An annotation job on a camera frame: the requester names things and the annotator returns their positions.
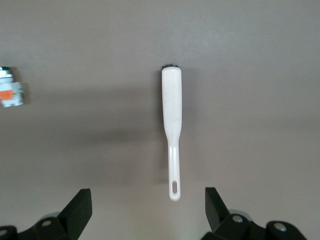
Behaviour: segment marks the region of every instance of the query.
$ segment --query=hanging hole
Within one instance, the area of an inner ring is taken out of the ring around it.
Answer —
[[[176,194],[178,192],[178,184],[177,181],[172,182],[172,192]]]

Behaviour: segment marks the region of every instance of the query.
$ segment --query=white plastic object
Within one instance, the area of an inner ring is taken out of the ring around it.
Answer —
[[[168,140],[169,196],[178,201],[181,196],[179,138],[182,127],[182,77],[176,66],[162,70],[163,123]]]
[[[24,104],[22,85],[14,81],[9,68],[0,66],[0,102],[5,108]]]

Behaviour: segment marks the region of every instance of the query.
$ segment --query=black plastic part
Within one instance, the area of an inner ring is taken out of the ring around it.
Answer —
[[[230,214],[224,201],[222,201],[218,191],[214,187],[205,188],[205,215],[208,219],[211,231]]]
[[[230,214],[214,187],[205,189],[205,214],[212,232],[201,240],[307,240],[290,223],[271,221],[263,228],[242,215]],[[285,230],[277,229],[276,223],[283,224]]]
[[[58,217],[42,219],[20,233],[14,226],[1,226],[0,240],[77,240],[91,215],[90,189],[81,189]]]
[[[233,217],[237,216],[242,222],[236,222]],[[248,238],[250,231],[250,222],[242,215],[230,214],[220,224],[219,228],[214,232],[215,235],[221,236],[228,240],[242,240]]]
[[[92,215],[90,189],[81,189],[58,215],[64,230],[73,240],[77,240]]]
[[[283,224],[286,231],[276,229],[275,224]],[[270,221],[266,225],[266,234],[268,239],[272,240],[306,240],[302,233],[292,224],[285,221]]]

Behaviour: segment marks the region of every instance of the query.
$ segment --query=brush handle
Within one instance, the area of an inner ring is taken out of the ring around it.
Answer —
[[[168,158],[169,158],[169,196],[172,201],[178,201],[181,196],[179,143],[168,144]]]
[[[169,66],[162,70],[163,124],[168,140],[169,196],[180,199],[179,138],[182,127],[182,80],[181,70]]]

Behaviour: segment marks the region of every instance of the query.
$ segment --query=white plastic handle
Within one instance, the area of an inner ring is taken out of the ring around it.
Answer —
[[[179,138],[182,128],[182,77],[178,67],[162,70],[162,105],[168,140],[169,196],[172,201],[178,201],[181,196]]]

